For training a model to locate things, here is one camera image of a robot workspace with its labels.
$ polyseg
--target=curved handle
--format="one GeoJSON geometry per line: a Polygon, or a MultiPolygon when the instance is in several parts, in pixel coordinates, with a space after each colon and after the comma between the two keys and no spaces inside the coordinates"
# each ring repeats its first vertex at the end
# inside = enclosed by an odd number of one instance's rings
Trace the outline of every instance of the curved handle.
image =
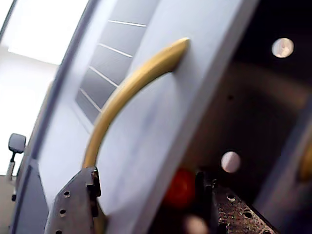
{"type": "Polygon", "coordinates": [[[182,38],[162,49],[129,78],[125,79],[112,93],[103,106],[101,115],[97,117],[86,149],[83,168],[95,166],[103,138],[119,111],[147,84],[167,72],[172,72],[182,59],[188,45],[189,39],[182,38]]]}

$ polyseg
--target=bright window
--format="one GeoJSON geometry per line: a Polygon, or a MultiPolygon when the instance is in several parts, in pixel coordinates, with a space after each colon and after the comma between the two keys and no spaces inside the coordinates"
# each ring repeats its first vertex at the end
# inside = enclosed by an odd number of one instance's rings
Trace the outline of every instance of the bright window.
{"type": "Polygon", "coordinates": [[[9,52],[60,64],[88,0],[19,0],[20,24],[9,52]]]}

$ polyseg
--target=red object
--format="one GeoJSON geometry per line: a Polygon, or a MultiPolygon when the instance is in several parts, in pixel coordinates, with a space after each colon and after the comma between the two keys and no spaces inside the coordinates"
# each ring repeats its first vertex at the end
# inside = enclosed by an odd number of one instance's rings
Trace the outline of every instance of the red object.
{"type": "Polygon", "coordinates": [[[194,173],[179,169],[167,190],[164,203],[174,208],[184,209],[190,205],[195,197],[194,173]]]}

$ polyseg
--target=metal panel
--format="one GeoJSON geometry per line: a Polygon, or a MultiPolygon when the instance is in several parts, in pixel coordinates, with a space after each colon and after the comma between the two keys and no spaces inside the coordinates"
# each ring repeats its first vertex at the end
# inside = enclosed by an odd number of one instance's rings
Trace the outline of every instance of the metal panel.
{"type": "Polygon", "coordinates": [[[94,123],[96,118],[98,117],[99,111],[96,109],[94,105],[87,99],[87,97],[79,91],[76,96],[76,102],[82,111],[86,114],[88,119],[94,123]]]}
{"type": "Polygon", "coordinates": [[[81,88],[87,93],[87,95],[96,103],[99,108],[102,108],[115,90],[115,86],[109,83],[104,78],[100,77],[97,73],[88,69],[81,88]]]}
{"type": "Polygon", "coordinates": [[[110,20],[147,25],[159,0],[119,0],[110,20]]]}
{"type": "Polygon", "coordinates": [[[108,79],[120,84],[126,77],[131,60],[130,57],[99,45],[94,52],[90,65],[108,79]]]}
{"type": "Polygon", "coordinates": [[[108,22],[99,42],[134,56],[145,29],[145,27],[108,22]]]}

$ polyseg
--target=white door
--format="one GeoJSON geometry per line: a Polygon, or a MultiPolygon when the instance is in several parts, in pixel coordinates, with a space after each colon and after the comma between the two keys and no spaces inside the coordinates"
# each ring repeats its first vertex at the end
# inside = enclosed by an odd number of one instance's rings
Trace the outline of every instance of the white door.
{"type": "Polygon", "coordinates": [[[108,233],[145,233],[256,2],[100,1],[40,153],[49,206],[79,171],[109,95],[163,47],[188,37],[190,48],[178,68],[142,90],[117,116],[97,162],[108,233]]]}

